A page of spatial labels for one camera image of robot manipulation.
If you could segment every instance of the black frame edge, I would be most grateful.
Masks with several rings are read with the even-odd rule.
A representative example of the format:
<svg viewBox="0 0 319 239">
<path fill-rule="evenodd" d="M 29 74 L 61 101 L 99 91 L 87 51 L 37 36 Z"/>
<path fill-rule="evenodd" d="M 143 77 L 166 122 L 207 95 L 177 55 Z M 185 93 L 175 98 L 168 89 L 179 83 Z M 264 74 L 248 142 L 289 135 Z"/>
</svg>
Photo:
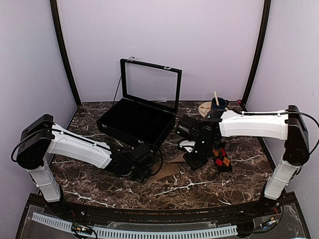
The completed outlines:
<svg viewBox="0 0 319 239">
<path fill-rule="evenodd" d="M 160 70 L 165 70 L 165 71 L 170 71 L 170 72 L 175 72 L 177 73 L 177 85 L 176 85 L 176 95 L 175 95 L 175 105 L 174 108 L 159 105 L 157 103 L 147 101 L 145 99 L 129 95 L 127 93 L 127 84 L 126 84 L 126 67 L 125 64 L 135 64 L 135 65 L 140 65 L 140 66 L 146 66 L 146 67 L 152 67 Z M 166 69 L 165 66 L 157 65 L 157 64 L 152 64 L 152 63 L 147 63 L 147 62 L 142 62 L 142 61 L 133 61 L 133 60 L 128 60 L 128 59 L 121 59 L 120 60 L 120 65 L 121 65 L 121 79 L 122 79 L 122 93 L 123 93 L 123 98 L 130 99 L 136 102 L 140 102 L 144 105 L 148 105 L 154 108 L 158 108 L 164 111 L 168 111 L 170 113 L 176 114 L 178 112 L 178 103 L 179 103 L 179 94 L 180 94 L 180 85 L 181 85 L 181 74 L 182 70 L 176 69 L 176 68 L 170 68 Z"/>
<path fill-rule="evenodd" d="M 249 207 L 249 206 L 253 206 L 256 202 L 249 202 L 249 203 L 243 203 L 243 204 L 237 204 L 237 205 L 230 205 L 230 206 L 219 206 L 219 207 L 212 207 L 212 208 L 205 208 L 205 213 L 209 213 L 209 215 L 206 214 L 202 214 L 202 213 L 196 213 L 196 212 L 202 212 L 203 209 L 188 209 L 188 210 L 133 210 L 133 209 L 114 209 L 114 208 L 105 208 L 105 207 L 98 207 L 98 206 L 89 206 L 89 205 L 82 205 L 82 204 L 77 204 L 77 203 L 71 203 L 71 202 L 66 202 L 66 204 L 70 207 L 70 208 L 79 208 L 81 211 L 85 211 L 86 212 L 86 216 L 84 216 L 84 218 L 82 218 L 79 222 L 84 222 L 88 225 L 94 225 L 96 224 L 96 219 L 99 220 L 99 224 L 100 225 L 106 225 L 108 223 L 108 221 L 117 221 L 117 222 L 121 222 L 121 221 L 125 221 L 125 222 L 131 222 L 132 219 L 137 219 L 136 217 L 141 216 L 141 214 L 143 214 L 142 218 L 140 218 L 140 222 L 131 222 L 131 223 L 150 223 L 150 220 L 153 221 L 153 223 L 169 223 L 171 224 L 172 222 L 165 222 L 166 220 L 164 220 L 163 222 L 159 222 L 156 220 L 156 218 L 162 217 L 163 213 L 166 214 L 172 214 L 172 217 L 174 217 L 175 219 L 178 219 L 177 223 L 187 223 L 184 221 L 184 219 L 187 217 L 189 217 L 189 213 L 193 213 L 195 212 L 195 214 L 197 215 L 192 221 L 189 222 L 205 222 L 205 221 L 210 221 L 210 220 L 220 220 L 221 224 L 224 223 L 231 223 L 232 225 L 239 225 L 241 223 L 245 223 L 248 222 L 250 220 L 252 220 L 254 218 L 254 216 L 241 216 L 238 215 L 238 212 L 240 210 L 242 210 L 243 207 Z M 305 235 L 307 238 L 310 238 L 310 234 L 309 234 L 309 229 L 308 226 L 306 224 L 306 221 L 304 219 L 304 216 L 302 214 L 301 208 L 299 206 L 299 202 L 296 198 L 296 195 L 294 192 L 290 192 L 287 193 L 284 196 L 284 204 L 291 204 L 294 203 L 297 207 L 297 211 L 299 214 L 299 217 L 301 219 L 301 223 L 305 232 Z M 29 205 L 35 205 L 38 207 L 42 207 L 44 208 L 44 212 L 48 213 L 48 214 L 52 214 L 50 212 L 50 210 L 46 209 L 45 206 L 45 201 L 43 199 L 42 196 L 40 195 L 35 195 L 33 193 L 31 193 L 29 195 L 29 198 L 26 202 L 25 208 L 24 208 L 24 212 L 23 215 L 20 219 L 20 224 L 19 224 L 19 228 L 17 230 L 17 234 L 16 234 L 16 239 L 19 239 L 19 236 L 21 235 L 21 231 L 23 228 L 23 224 L 24 224 L 24 220 L 25 220 L 25 216 L 27 214 L 28 211 L 28 207 Z M 176 212 L 182 212 L 183 215 L 177 215 L 176 216 Z"/>
<path fill-rule="evenodd" d="M 51 12 L 52 12 L 52 18 L 53 18 L 53 23 L 54 23 L 55 34 L 56 34 L 56 38 L 58 41 L 65 73 L 66 73 L 66 76 L 68 78 L 69 85 L 70 85 L 75 103 L 79 107 L 81 105 L 81 99 L 80 99 L 79 92 L 76 88 L 76 84 L 74 81 L 74 77 L 73 77 L 70 62 L 69 62 L 69 58 L 68 58 L 68 55 L 66 52 L 66 47 L 65 47 L 65 43 L 64 43 L 64 39 L 63 39 L 63 34 L 62 34 L 62 28 L 61 28 L 61 22 L 60 22 L 60 17 L 59 17 L 57 1 L 50 0 L 50 5 L 51 5 Z"/>
<path fill-rule="evenodd" d="M 256 77 L 259 61 L 260 61 L 260 56 L 263 50 L 263 45 L 265 41 L 265 36 L 266 36 L 266 30 L 267 30 L 267 24 L 268 24 L 268 18 L 269 18 L 269 13 L 270 13 L 270 5 L 271 5 L 271 0 L 265 0 L 264 1 L 264 9 L 263 9 L 263 15 L 261 18 L 261 24 L 260 24 L 260 30 L 259 30 L 259 35 L 258 35 L 258 40 L 257 40 L 257 45 L 256 45 L 256 51 L 253 59 L 253 63 L 250 69 L 247 85 L 245 88 L 245 92 L 242 98 L 242 104 L 246 105 L 251 89 L 254 84 L 254 80 Z"/>
</svg>

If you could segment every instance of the white cable track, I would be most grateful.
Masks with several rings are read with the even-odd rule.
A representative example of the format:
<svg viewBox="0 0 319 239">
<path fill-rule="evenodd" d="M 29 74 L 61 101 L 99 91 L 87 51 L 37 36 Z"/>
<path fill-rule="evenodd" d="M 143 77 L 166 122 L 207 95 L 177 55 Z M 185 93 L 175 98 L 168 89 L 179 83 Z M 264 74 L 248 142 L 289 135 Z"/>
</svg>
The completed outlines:
<svg viewBox="0 0 319 239">
<path fill-rule="evenodd" d="M 62 219 L 33 213 L 32 220 L 64 232 L 73 233 L 71 231 L 72 223 Z M 235 236 L 238 234 L 237 226 L 181 232 L 136 232 L 102 227 L 93 227 L 93 230 L 100 239 L 214 239 Z"/>
</svg>

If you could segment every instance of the black trim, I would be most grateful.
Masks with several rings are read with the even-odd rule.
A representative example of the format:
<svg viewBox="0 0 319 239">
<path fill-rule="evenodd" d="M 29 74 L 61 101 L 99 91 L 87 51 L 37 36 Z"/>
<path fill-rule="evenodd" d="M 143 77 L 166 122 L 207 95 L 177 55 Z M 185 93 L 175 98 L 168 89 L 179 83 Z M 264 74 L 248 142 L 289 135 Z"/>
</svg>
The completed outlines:
<svg viewBox="0 0 319 239">
<path fill-rule="evenodd" d="M 244 95 L 242 98 L 243 105 L 247 104 L 251 89 L 252 89 L 253 84 L 254 84 L 261 52 L 262 52 L 263 45 L 264 45 L 264 40 L 265 40 L 265 35 L 266 35 L 266 30 L 267 30 L 267 23 L 268 23 L 269 12 L 270 12 L 270 4 L 271 4 L 271 0 L 264 1 L 264 10 L 263 10 L 263 15 L 262 15 L 262 19 L 261 19 L 260 30 L 259 30 L 254 60 L 253 60 L 253 64 L 252 64 L 251 69 L 250 69 L 247 85 L 246 85 L 245 92 L 244 92 Z"/>
<path fill-rule="evenodd" d="M 129 95 L 128 92 L 127 92 L 127 85 L 126 85 L 126 68 L 125 68 L 125 64 L 126 63 L 140 65 L 140 66 L 147 66 L 147 67 L 152 67 L 152 68 L 156 68 L 156 69 L 161 69 L 161 70 L 171 71 L 171 72 L 177 73 L 177 86 L 176 86 L 175 106 L 174 106 L 174 108 L 167 107 L 167 106 L 164 106 L 164 105 L 160 105 L 160 104 L 157 104 L 157 103 L 154 103 L 154 102 L 151 102 L 151 101 L 147 101 L 145 99 L 142 99 L 142 98 L 139 98 L 139 97 L 136 97 L 136 96 Z M 168 111 L 168 112 L 171 112 L 171 113 L 174 113 L 174 114 L 176 114 L 178 112 L 178 102 L 179 102 L 179 93 L 180 93 L 180 84 L 181 84 L 181 73 L 182 73 L 182 70 L 179 70 L 179 69 L 176 69 L 176 68 L 167 69 L 165 66 L 151 64 L 151 63 L 147 63 L 147 62 L 141 62 L 141 61 L 131 61 L 131 60 L 127 60 L 127 59 L 121 59 L 120 60 L 120 64 L 121 64 L 123 98 L 130 99 L 130 100 L 135 101 L 135 102 L 140 102 L 140 103 L 142 103 L 144 105 L 152 106 L 154 108 L 159 108 L 161 110 Z"/>
<path fill-rule="evenodd" d="M 77 106 L 80 106 L 81 99 L 80 99 L 78 90 L 76 88 L 74 77 L 73 77 L 73 74 L 71 71 L 69 58 L 68 58 L 65 44 L 64 44 L 61 22 L 60 22 L 59 11 L 58 11 L 58 5 L 57 5 L 56 0 L 50 0 L 50 4 L 51 4 L 51 11 L 52 11 L 52 18 L 53 18 L 53 23 L 54 23 L 54 28 L 55 28 L 55 34 L 56 34 L 56 38 L 58 40 L 60 54 L 62 57 L 65 73 L 66 73 L 66 76 L 68 78 L 75 103 Z"/>
<path fill-rule="evenodd" d="M 240 225 L 251 222 L 251 220 L 256 217 L 243 215 L 240 213 L 240 211 L 246 211 L 246 209 L 255 207 L 257 202 L 189 210 L 131 210 L 89 206 L 70 202 L 65 203 L 68 208 L 72 209 L 75 214 L 79 215 L 76 217 L 78 222 L 84 222 L 88 225 L 107 225 L 109 222 L 126 222 L 137 224 L 182 224 L 209 222 L 214 220 L 217 220 L 219 225 L 227 223 L 231 223 L 232 225 Z M 284 197 L 285 205 L 291 203 L 295 203 L 306 237 L 310 238 L 308 227 L 294 192 L 290 192 Z M 52 214 L 52 212 L 46 208 L 43 197 L 31 193 L 20 219 L 16 239 L 19 239 L 19 236 L 21 235 L 29 205 L 42 207 L 44 208 L 45 213 Z"/>
</svg>

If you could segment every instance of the black cup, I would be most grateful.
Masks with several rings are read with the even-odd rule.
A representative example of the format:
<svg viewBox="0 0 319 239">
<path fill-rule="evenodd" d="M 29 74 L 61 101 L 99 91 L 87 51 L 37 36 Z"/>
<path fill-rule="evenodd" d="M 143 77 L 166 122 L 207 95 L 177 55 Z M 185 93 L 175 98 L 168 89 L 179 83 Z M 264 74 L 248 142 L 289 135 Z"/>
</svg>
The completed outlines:
<svg viewBox="0 0 319 239">
<path fill-rule="evenodd" d="M 229 103 L 228 100 L 225 100 L 225 99 L 219 98 L 219 97 L 217 97 L 217 98 L 218 98 L 219 105 L 216 104 L 216 99 L 213 98 L 211 100 L 211 108 L 212 109 L 224 109 L 228 106 L 228 103 Z"/>
</svg>

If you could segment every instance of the brown paper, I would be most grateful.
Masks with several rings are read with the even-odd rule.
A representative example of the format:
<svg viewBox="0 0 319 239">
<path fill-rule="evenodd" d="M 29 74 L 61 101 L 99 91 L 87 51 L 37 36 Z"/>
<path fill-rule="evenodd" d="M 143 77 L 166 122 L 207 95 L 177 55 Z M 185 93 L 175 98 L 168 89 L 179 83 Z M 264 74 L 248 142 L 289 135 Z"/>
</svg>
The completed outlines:
<svg viewBox="0 0 319 239">
<path fill-rule="evenodd" d="M 151 183 L 154 181 L 157 181 L 161 178 L 173 175 L 178 172 L 178 167 L 180 163 L 184 163 L 185 159 L 183 158 L 183 153 L 179 154 L 175 159 L 164 162 L 163 167 L 161 168 L 160 172 L 157 175 L 151 176 L 146 183 Z M 154 164 L 154 166 L 151 168 L 152 171 L 157 171 L 157 169 L 160 166 L 160 162 L 157 162 Z"/>
</svg>

